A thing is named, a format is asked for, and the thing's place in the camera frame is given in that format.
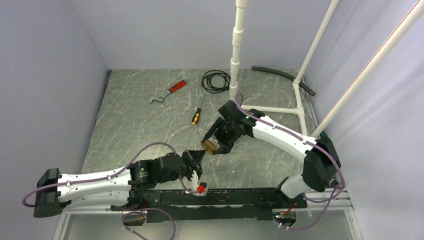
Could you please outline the brass padlock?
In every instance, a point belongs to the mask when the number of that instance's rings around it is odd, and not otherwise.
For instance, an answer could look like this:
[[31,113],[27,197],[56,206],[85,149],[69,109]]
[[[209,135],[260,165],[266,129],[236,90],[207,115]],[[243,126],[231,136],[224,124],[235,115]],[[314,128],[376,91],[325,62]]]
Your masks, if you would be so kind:
[[200,146],[211,156],[215,155],[218,149],[216,144],[209,139],[203,141]]

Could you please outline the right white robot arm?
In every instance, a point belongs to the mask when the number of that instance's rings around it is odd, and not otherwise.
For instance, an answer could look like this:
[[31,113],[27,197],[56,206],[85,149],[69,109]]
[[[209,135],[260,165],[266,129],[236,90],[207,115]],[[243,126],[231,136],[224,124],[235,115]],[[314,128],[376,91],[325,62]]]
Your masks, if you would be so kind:
[[257,109],[242,110],[234,101],[227,101],[218,110],[220,117],[201,140],[201,147],[210,155],[228,154],[241,136],[270,143],[295,157],[303,169],[285,178],[277,187],[276,203],[289,207],[295,198],[310,190],[324,192],[341,170],[333,142],[316,139],[293,131]]

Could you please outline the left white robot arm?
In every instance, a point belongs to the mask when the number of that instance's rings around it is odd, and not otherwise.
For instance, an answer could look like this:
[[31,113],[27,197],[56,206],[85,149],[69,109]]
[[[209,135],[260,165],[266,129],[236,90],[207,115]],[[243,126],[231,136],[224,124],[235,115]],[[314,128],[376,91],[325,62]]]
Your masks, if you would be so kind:
[[192,184],[192,188],[183,187],[187,193],[205,195],[206,187],[200,183],[205,151],[185,150],[179,155],[170,144],[158,142],[158,145],[166,146],[171,151],[155,159],[138,159],[141,153],[155,145],[156,142],[145,145],[126,165],[112,170],[64,174],[58,168],[48,169],[36,183],[36,189],[27,193],[21,203],[33,209],[35,218],[100,205],[137,210],[145,204],[144,191],[176,180],[183,184],[183,178]]

